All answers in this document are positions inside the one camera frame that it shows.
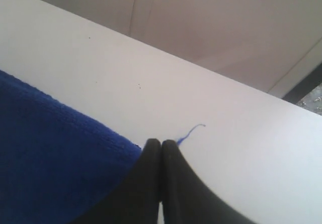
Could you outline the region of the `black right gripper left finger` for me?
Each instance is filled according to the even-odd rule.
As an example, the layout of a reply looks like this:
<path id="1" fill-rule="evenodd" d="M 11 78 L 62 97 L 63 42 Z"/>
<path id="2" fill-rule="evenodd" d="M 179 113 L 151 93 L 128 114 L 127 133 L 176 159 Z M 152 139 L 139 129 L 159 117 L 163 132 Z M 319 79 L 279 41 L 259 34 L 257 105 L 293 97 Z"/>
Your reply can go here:
<path id="1" fill-rule="evenodd" d="M 148 139 L 126 178 L 72 223 L 157 223 L 161 143 Z"/>

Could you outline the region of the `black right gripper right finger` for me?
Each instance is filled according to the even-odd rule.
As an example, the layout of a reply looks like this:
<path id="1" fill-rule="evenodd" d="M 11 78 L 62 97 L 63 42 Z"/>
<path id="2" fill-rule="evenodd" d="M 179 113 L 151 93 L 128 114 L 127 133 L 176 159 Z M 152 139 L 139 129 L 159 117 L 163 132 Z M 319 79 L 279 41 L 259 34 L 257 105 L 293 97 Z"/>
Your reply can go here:
<path id="1" fill-rule="evenodd" d="M 173 140 L 162 143 L 160 179 L 165 223 L 253 223 L 201 181 Z"/>

